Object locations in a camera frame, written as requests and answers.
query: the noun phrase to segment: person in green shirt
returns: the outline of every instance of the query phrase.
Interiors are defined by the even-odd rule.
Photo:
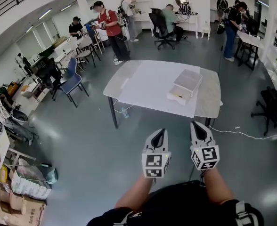
[[[164,8],[162,11],[166,19],[168,33],[170,36],[172,36],[174,31],[174,34],[176,34],[176,41],[178,43],[181,40],[182,35],[184,34],[184,30],[183,28],[178,26],[175,26],[175,29],[174,29],[173,24],[178,23],[178,20],[175,13],[173,12],[173,9],[174,9],[173,5],[168,4],[166,8]]]

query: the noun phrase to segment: plastic bottle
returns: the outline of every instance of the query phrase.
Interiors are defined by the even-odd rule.
[[[124,107],[122,108],[122,113],[126,119],[129,117],[127,110]]]

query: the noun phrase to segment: blue chair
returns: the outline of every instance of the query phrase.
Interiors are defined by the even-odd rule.
[[[86,95],[89,97],[89,94],[87,93],[86,89],[82,85],[82,77],[77,73],[77,60],[75,58],[71,58],[71,60],[68,63],[67,67],[67,73],[70,76],[70,78],[61,85],[61,89],[66,93],[67,97],[71,102],[73,102],[74,106],[77,105],[74,102],[73,98],[71,97],[70,93],[78,86],[81,89],[80,85],[82,86],[83,90],[85,91]]]

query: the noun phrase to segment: blue jeans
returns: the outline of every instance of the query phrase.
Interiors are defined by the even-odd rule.
[[[225,58],[231,58],[234,56],[233,46],[235,42],[236,33],[228,24],[225,27],[225,31],[227,33],[227,43],[225,45],[223,55]]]

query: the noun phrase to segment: black office chair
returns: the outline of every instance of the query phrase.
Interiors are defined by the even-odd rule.
[[[48,63],[36,73],[38,77],[38,82],[42,84],[45,88],[51,90],[51,94],[53,95],[52,100],[55,101],[55,95],[60,89],[62,73],[59,68],[55,64],[54,58],[51,58]]]
[[[154,41],[155,45],[156,43],[160,43],[159,46],[157,46],[157,49],[160,50],[163,44],[169,44],[174,50],[175,47],[172,44],[170,44],[170,42],[176,42],[176,41],[168,39],[169,37],[168,29],[167,29],[166,19],[163,15],[163,12],[158,8],[152,8],[152,13],[149,13],[149,17],[154,25],[153,34],[156,38],[159,39],[157,41]]]
[[[260,105],[264,112],[252,113],[251,117],[258,115],[266,117],[266,131],[264,132],[264,136],[266,136],[269,130],[269,121],[272,121],[274,123],[274,128],[277,128],[277,91],[268,86],[267,90],[261,91],[261,95],[266,103],[266,107],[260,101],[257,101],[256,106]]]

